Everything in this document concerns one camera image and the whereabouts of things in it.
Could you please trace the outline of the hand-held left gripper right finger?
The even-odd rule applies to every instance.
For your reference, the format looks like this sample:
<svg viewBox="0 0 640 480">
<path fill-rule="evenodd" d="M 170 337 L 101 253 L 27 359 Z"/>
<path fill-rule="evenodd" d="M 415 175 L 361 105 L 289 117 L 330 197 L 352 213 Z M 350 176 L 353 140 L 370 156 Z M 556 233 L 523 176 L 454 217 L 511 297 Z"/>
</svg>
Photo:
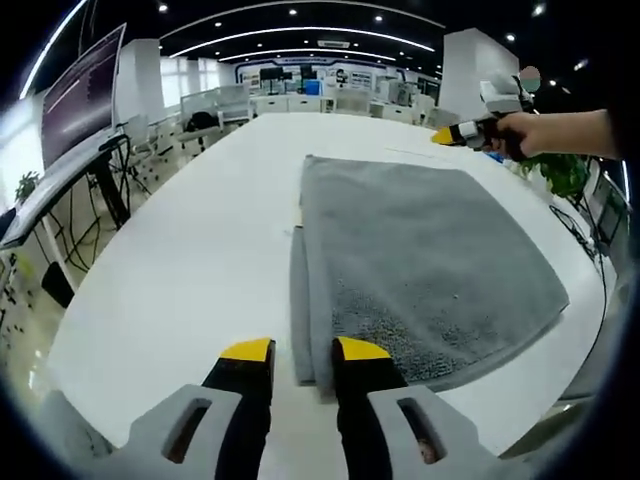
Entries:
<svg viewBox="0 0 640 480">
<path fill-rule="evenodd" d="M 339 336 L 331 361 L 350 479 L 485 479 L 499 464 L 474 423 L 429 388 L 408 385 L 383 348 Z"/>
</svg>

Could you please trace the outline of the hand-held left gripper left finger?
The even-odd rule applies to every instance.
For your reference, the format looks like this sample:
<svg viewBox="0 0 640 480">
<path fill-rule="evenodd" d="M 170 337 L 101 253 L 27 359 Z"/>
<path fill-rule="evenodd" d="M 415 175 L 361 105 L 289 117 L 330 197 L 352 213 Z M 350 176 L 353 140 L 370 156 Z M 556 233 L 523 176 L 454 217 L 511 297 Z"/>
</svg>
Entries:
<svg viewBox="0 0 640 480">
<path fill-rule="evenodd" d="M 256 479 L 271 427 L 275 341 L 225 349 L 200 385 L 186 385 L 137 419 L 129 479 Z"/>
</svg>

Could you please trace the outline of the person's right hand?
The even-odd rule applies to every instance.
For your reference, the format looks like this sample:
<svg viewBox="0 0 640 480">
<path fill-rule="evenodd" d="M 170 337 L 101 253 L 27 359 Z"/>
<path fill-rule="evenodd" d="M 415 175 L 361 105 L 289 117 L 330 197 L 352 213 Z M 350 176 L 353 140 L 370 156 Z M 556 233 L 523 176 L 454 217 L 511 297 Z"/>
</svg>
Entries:
<svg viewBox="0 0 640 480">
<path fill-rule="evenodd" d="M 536 113 L 517 112 L 499 119 L 490 149 L 515 162 L 533 157 L 539 149 L 542 116 Z"/>
</svg>

